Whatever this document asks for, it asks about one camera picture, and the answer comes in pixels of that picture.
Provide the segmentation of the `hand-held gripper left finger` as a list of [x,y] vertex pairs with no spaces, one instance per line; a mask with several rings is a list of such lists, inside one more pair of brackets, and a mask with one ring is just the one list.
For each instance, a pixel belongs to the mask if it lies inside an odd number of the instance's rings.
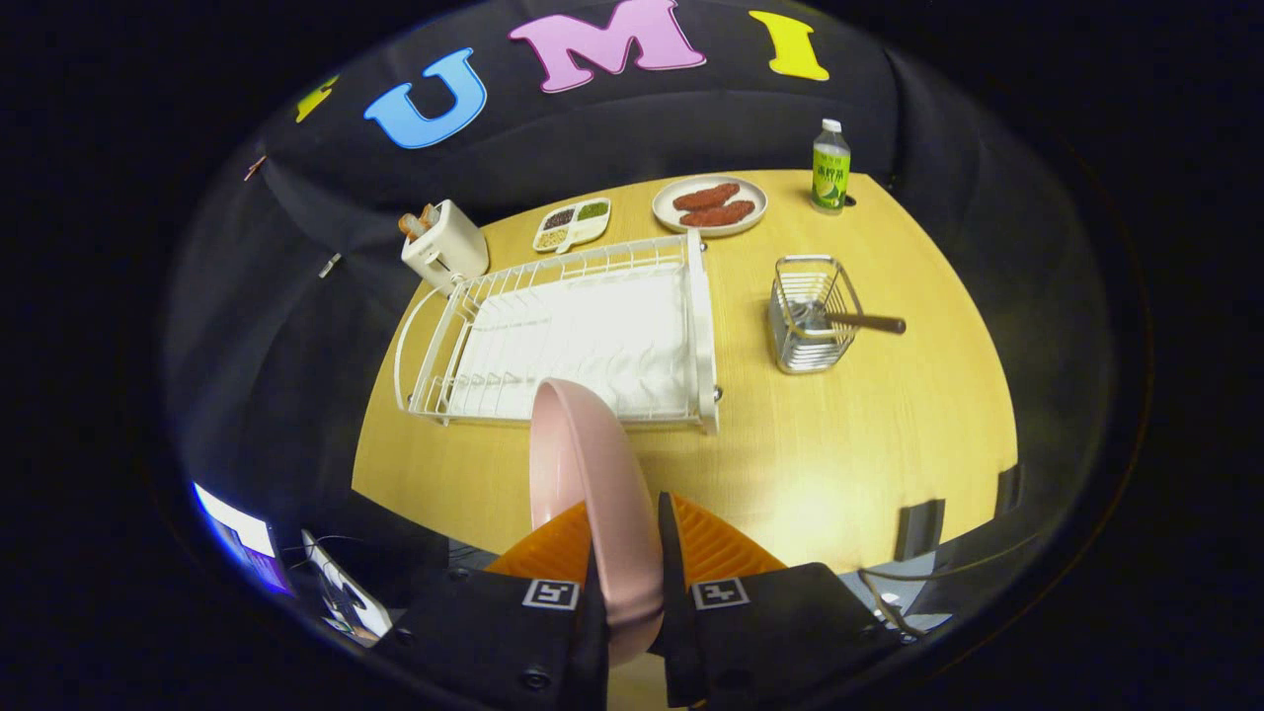
[[425,710],[604,710],[612,634],[586,505],[545,522],[514,576],[423,571],[372,665]]

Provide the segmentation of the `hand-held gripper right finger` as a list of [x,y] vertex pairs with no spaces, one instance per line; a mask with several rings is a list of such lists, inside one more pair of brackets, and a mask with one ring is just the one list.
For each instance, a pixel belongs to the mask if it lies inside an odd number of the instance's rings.
[[899,634],[830,567],[775,567],[712,512],[659,496],[667,706],[688,710],[811,710],[892,657]]

